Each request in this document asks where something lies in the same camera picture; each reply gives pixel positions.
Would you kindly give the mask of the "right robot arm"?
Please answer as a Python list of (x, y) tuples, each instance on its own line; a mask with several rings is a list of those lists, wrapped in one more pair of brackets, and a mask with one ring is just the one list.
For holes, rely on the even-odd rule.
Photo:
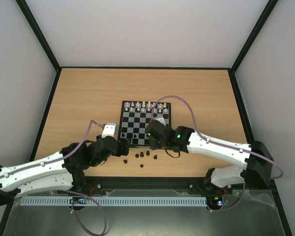
[(160, 119), (147, 126), (146, 134), (152, 150), (163, 148), (178, 154), (204, 154), (230, 163), (229, 167), (207, 171), (203, 185), (211, 193), (234, 184), (248, 184), (260, 189), (269, 187), (273, 157), (262, 142), (227, 142), (199, 135), (196, 130), (185, 126), (173, 130)]

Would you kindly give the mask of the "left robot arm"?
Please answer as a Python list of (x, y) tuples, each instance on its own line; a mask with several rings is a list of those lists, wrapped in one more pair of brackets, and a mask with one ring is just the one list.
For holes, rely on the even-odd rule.
[(16, 198), (46, 191), (85, 192), (84, 171), (110, 156), (127, 156), (130, 139), (97, 136), (96, 141), (72, 143), (62, 150), (14, 167), (0, 165), (0, 206)]

